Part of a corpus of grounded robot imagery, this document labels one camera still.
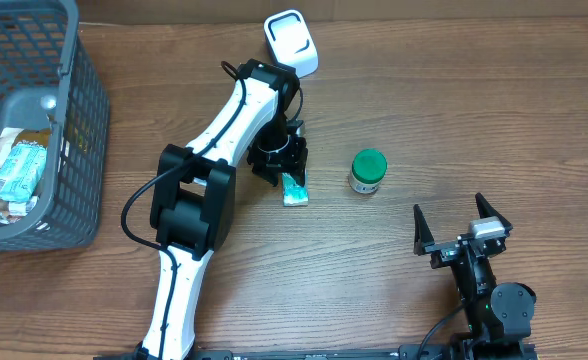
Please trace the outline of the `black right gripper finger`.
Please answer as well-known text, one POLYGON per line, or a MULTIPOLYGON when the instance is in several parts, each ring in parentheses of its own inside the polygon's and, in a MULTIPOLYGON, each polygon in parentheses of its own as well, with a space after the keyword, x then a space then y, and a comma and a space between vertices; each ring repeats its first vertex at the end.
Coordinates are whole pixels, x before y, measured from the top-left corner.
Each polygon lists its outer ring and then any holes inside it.
POLYGON ((500 214, 480 192, 475 194, 475 201, 477 211, 481 218, 496 217, 507 232, 513 230, 513 225, 502 214, 500 214))
POLYGON ((415 255, 425 255, 431 252, 435 240, 418 204, 413 206, 413 216, 415 224, 413 251, 415 255))

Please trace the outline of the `teal Kleenex tissue pack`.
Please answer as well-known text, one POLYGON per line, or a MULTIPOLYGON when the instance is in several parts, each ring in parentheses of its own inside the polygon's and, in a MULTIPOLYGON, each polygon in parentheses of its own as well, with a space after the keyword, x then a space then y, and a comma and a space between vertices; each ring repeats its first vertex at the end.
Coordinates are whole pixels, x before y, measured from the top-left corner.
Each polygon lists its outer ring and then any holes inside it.
POLYGON ((307 206, 309 193, 306 185, 299 185, 288 173, 282 173, 283 205, 286 207, 307 206))

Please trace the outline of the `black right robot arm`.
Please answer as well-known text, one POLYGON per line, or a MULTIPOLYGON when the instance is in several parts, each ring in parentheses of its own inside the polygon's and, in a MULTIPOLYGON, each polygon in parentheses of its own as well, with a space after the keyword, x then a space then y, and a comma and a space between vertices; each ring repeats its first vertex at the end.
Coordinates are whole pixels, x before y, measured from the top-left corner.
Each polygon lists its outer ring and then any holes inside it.
POLYGON ((479 217, 469 223, 467 232, 447 243, 435 241, 420 206, 413 206, 413 251, 428 255, 433 269, 451 270, 460 304, 407 353, 416 359, 536 359, 535 347, 524 343, 531 335, 536 293, 523 283, 498 283, 490 264, 506 250, 513 225, 482 194, 475 195, 475 202, 479 217), (461 312, 468 331, 430 350, 433 335, 461 312))

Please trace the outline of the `green lid white jar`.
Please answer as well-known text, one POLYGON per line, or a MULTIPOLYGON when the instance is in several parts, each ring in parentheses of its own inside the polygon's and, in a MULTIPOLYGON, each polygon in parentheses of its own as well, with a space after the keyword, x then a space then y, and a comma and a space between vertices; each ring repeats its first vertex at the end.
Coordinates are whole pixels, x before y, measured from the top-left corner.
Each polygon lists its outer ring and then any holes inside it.
POLYGON ((378 190, 386 172, 385 156, 377 149, 364 149, 352 161, 348 183, 357 193, 371 194, 378 190))

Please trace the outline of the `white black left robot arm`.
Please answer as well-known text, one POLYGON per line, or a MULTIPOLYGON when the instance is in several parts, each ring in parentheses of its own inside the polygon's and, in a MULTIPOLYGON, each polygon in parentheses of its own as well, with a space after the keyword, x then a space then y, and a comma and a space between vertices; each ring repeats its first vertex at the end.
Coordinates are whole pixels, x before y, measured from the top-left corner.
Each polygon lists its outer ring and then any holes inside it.
POLYGON ((197 138, 168 145, 156 176, 132 196, 153 192, 151 246, 161 265, 152 322, 136 359, 185 359, 192 352, 205 271, 233 222, 240 161, 273 186, 284 174, 300 187, 307 183, 303 122, 286 115, 303 95, 295 69, 256 59, 221 66, 234 81, 230 99, 197 138))

